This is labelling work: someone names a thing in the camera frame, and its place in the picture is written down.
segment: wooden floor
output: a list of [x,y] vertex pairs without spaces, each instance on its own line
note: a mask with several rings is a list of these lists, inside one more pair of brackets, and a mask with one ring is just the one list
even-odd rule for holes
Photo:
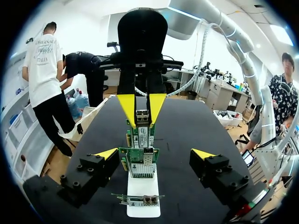
[[[115,94],[114,90],[108,90],[107,93],[105,93],[105,97],[109,97],[110,94]],[[173,96],[173,98],[179,98],[179,99],[186,99],[186,97],[178,97]],[[227,127],[227,132],[229,133],[230,137],[232,138],[233,142],[239,138],[241,134],[246,134],[247,132],[247,125],[246,122],[242,122],[240,124],[241,127]],[[67,144],[71,147],[72,151],[75,151],[76,149],[67,142]],[[54,147],[52,149],[52,152],[50,153],[47,162],[50,164],[50,169],[47,171],[47,175],[49,175],[53,180],[55,180],[57,183],[60,184],[60,175],[64,174],[66,172],[68,163],[70,159],[66,156],[64,156],[57,147]],[[277,190],[275,195],[272,197],[271,201],[269,201],[266,206],[262,209],[262,211],[268,211],[272,208],[275,208],[277,205],[279,205],[281,199],[285,195],[285,188],[280,183],[280,185],[277,186]]]

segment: white label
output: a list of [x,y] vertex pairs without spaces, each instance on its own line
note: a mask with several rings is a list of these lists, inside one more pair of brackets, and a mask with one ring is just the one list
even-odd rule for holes
[[134,135],[134,148],[139,148],[138,135]]
[[148,128],[139,127],[138,128],[138,137],[139,137],[139,147],[145,148],[148,147]]
[[154,136],[149,137],[149,148],[153,148],[154,146]]

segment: hand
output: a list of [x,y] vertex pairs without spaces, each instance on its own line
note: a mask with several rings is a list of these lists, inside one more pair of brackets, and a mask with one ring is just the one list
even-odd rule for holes
[[283,133],[286,133],[285,123],[283,123],[283,124],[280,125],[280,130],[281,130]]
[[273,108],[277,109],[278,108],[278,104],[276,103],[276,100],[272,100],[272,104],[273,104]]

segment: person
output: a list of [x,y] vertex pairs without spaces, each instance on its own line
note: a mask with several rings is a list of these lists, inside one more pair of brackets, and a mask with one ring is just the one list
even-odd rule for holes
[[101,61],[99,57],[83,51],[71,53],[67,56],[63,55],[63,65],[66,69],[59,81],[67,80],[61,86],[61,89],[68,88],[72,84],[75,75],[84,74],[89,105],[97,107],[103,101],[104,81],[108,78],[105,76],[105,71],[98,67],[98,61]]
[[22,68],[22,77],[29,84],[29,98],[36,117],[49,139],[66,156],[72,156],[70,147],[58,135],[53,117],[65,133],[75,127],[71,112],[60,89],[63,55],[54,36],[56,23],[46,25],[43,35],[28,49]]
[[[298,105],[298,93],[292,79],[295,71],[294,60],[290,54],[284,53],[282,55],[282,63],[285,71],[284,74],[280,76],[275,75],[269,83],[274,108],[276,135],[279,135],[285,127],[292,124]],[[250,135],[249,143],[241,153],[259,144],[261,138],[262,123],[259,120]]]

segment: water bottle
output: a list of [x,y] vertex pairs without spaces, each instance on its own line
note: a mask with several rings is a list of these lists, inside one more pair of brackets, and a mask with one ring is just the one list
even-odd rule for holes
[[69,106],[71,116],[73,117],[73,119],[79,118],[80,113],[79,113],[79,108],[76,103],[76,100],[74,98],[70,97],[70,95],[67,95],[66,102],[67,102],[67,105]]
[[74,98],[76,98],[77,95],[79,95],[79,88],[76,89],[76,92],[74,93]]
[[86,106],[89,106],[89,100],[87,94],[82,94],[82,91],[79,91],[79,94],[76,97],[76,103],[79,108],[80,116],[83,114],[83,110]]

